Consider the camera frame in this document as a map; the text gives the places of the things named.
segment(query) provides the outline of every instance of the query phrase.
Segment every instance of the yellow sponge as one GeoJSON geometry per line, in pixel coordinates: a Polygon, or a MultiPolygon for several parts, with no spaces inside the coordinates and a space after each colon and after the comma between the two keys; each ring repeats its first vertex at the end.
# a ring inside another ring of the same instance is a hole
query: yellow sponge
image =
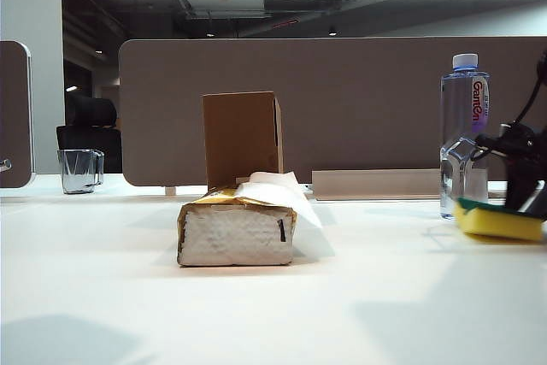
{"type": "Polygon", "coordinates": [[[466,234],[528,241],[543,239],[542,219],[502,206],[459,198],[453,214],[456,223],[466,234]]]}

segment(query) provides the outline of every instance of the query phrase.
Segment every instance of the water bottle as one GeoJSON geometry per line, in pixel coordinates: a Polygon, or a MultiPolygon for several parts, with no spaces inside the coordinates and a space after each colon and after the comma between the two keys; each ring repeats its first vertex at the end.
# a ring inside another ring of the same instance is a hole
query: water bottle
{"type": "Polygon", "coordinates": [[[478,70],[476,54],[456,55],[453,72],[441,79],[441,216],[452,218],[459,197],[486,202],[486,159],[470,160],[474,138],[488,120],[490,75],[478,70]]]}

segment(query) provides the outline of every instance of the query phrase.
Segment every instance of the office chair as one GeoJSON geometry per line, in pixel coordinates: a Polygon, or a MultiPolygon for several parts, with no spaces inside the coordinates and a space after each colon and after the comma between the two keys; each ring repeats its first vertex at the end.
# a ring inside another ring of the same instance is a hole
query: office chair
{"type": "Polygon", "coordinates": [[[107,98],[66,95],[66,126],[59,126],[61,150],[95,149],[104,153],[104,172],[121,173],[121,133],[116,109],[107,98]]]}

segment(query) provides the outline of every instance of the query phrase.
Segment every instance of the tissue box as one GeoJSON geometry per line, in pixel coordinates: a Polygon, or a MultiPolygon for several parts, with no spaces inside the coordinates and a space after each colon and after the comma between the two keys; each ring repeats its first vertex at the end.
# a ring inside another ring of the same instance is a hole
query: tissue box
{"type": "Polygon", "coordinates": [[[272,91],[203,96],[203,130],[209,189],[255,171],[283,172],[281,112],[272,91]]]}
{"type": "Polygon", "coordinates": [[[297,219],[293,209],[235,193],[235,189],[219,190],[182,206],[180,265],[282,265],[292,261],[297,219]]]}

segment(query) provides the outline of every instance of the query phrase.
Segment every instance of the white wall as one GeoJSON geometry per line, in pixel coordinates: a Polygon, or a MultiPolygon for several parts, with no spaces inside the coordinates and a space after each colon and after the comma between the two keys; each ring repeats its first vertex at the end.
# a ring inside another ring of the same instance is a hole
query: white wall
{"type": "Polygon", "coordinates": [[[547,2],[408,26],[373,36],[545,36],[547,2]]]}
{"type": "Polygon", "coordinates": [[[57,173],[56,127],[64,124],[61,0],[0,1],[2,39],[31,51],[36,170],[57,173]]]}

